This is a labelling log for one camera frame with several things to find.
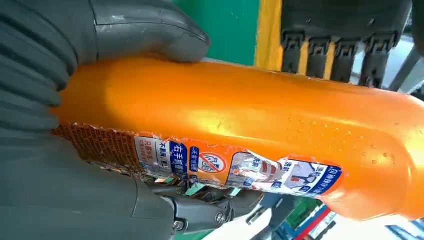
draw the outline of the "bottle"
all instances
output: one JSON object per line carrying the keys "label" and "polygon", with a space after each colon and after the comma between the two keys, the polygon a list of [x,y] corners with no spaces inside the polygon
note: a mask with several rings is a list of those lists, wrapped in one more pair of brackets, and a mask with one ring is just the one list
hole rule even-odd
{"label": "bottle", "polygon": [[140,56],[82,66],[52,109],[81,157],[322,200],[356,220],[424,216],[424,105],[381,89]]}

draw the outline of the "black machine part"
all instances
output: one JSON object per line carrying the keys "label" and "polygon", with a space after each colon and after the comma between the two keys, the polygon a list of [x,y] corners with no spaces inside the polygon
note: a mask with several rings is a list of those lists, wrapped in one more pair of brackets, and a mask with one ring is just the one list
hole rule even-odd
{"label": "black machine part", "polygon": [[50,135],[49,108],[79,64],[139,52],[195,62],[208,47],[168,2],[2,0],[0,239],[168,239],[172,207],[144,183],[81,161]]}
{"label": "black machine part", "polygon": [[285,67],[299,61],[301,45],[285,55],[287,36],[297,33],[309,39],[307,76],[324,76],[327,49],[333,41],[336,51],[330,79],[348,82],[357,46],[364,43],[359,84],[380,88],[389,51],[400,40],[411,6],[412,0],[285,0],[281,13],[281,70],[298,71]]}
{"label": "black machine part", "polygon": [[169,183],[147,185],[172,206],[175,233],[189,234],[216,229],[250,213],[263,196],[260,191],[247,189],[232,196],[234,188],[217,189],[210,186],[203,186],[191,196],[183,195],[192,184],[188,180],[174,179]]}

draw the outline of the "red circle symbol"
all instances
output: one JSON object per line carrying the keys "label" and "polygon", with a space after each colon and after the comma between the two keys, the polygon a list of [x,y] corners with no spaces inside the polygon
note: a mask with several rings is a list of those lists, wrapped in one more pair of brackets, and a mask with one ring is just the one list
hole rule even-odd
{"label": "red circle symbol", "polygon": [[199,154],[198,168],[207,173],[217,174],[224,171],[227,163],[224,158],[213,152],[202,152]]}

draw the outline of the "yellow stripe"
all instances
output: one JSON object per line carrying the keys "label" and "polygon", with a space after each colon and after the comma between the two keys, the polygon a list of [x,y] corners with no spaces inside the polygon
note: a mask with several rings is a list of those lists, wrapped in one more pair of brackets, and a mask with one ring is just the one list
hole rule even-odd
{"label": "yellow stripe", "polygon": [[[283,48],[280,44],[282,1],[260,0],[260,8],[256,32],[256,52],[254,65],[261,69],[281,71],[283,61]],[[308,41],[300,49],[298,74],[305,75],[308,64]],[[328,48],[324,79],[330,79],[335,45],[330,43]]]}
{"label": "yellow stripe", "polygon": [[261,0],[256,32],[254,65],[261,69],[280,71],[283,48],[280,44],[280,0]]}

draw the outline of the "metal bracket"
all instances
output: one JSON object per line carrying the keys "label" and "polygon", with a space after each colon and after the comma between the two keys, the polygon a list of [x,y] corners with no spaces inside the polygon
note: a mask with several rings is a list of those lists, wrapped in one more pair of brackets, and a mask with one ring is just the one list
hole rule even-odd
{"label": "metal bracket", "polygon": [[354,65],[355,54],[357,53],[360,41],[360,38],[342,38],[335,43],[334,61],[330,80],[343,83],[349,82],[352,73],[352,66]]}
{"label": "metal bracket", "polygon": [[281,45],[284,50],[282,55],[281,71],[296,74],[299,70],[301,47],[305,41],[303,31],[288,30],[281,35]]}
{"label": "metal bracket", "polygon": [[327,52],[329,50],[331,38],[311,37],[309,39],[306,75],[309,77],[323,78],[326,67]]}
{"label": "metal bracket", "polygon": [[365,42],[359,85],[381,88],[386,70],[389,51],[395,46],[397,33],[376,33]]}

